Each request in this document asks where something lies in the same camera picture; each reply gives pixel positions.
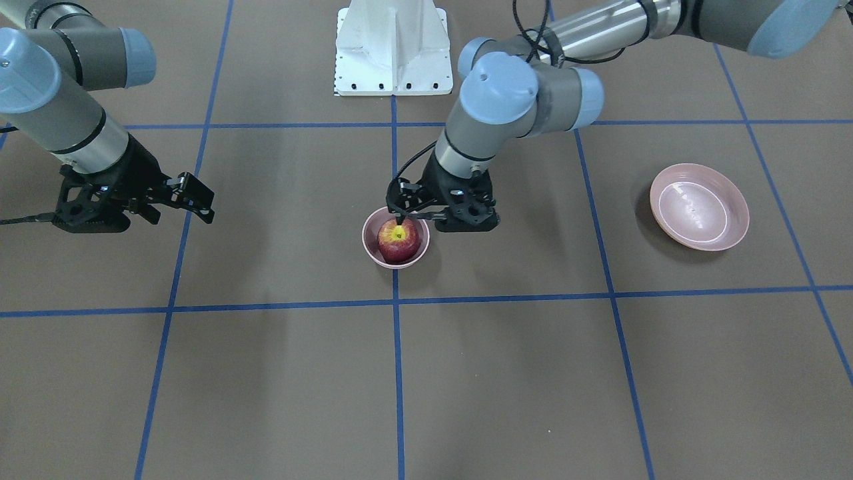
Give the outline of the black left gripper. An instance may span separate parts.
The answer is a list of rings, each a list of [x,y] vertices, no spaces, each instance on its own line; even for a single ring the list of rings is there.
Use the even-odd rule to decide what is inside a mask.
[[[410,218],[432,222],[441,232],[487,232],[500,224],[490,173],[456,177],[430,155],[419,181],[401,174],[387,187],[387,209],[399,227]]]

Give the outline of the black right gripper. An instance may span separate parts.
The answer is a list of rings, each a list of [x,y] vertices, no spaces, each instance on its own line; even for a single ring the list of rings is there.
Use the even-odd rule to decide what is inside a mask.
[[[112,167],[84,174],[63,166],[60,174],[63,179],[52,224],[66,232],[123,232],[130,227],[130,215],[155,225],[161,218],[156,204],[186,210],[205,224],[215,216],[211,189],[189,172],[165,175],[155,156],[134,136]]]

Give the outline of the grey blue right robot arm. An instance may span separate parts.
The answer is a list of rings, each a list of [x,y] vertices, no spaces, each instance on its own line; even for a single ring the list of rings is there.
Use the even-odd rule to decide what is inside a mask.
[[[77,1],[3,1],[2,131],[19,131],[58,158],[55,209],[3,225],[49,223],[72,233],[126,231],[130,215],[150,224],[159,205],[213,221],[214,193],[193,174],[159,162],[93,97],[149,84],[157,57],[136,29],[110,28]]]

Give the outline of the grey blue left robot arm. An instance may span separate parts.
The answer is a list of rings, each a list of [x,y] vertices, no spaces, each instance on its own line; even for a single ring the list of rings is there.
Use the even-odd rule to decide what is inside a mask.
[[[510,139],[594,123],[605,103],[589,67],[671,35],[694,37],[753,57],[780,59],[804,48],[837,1],[608,1],[512,39],[473,39],[458,58],[463,79],[442,133],[423,150],[423,176],[397,173],[387,187],[392,225],[432,221],[442,232],[493,230],[491,162]]]

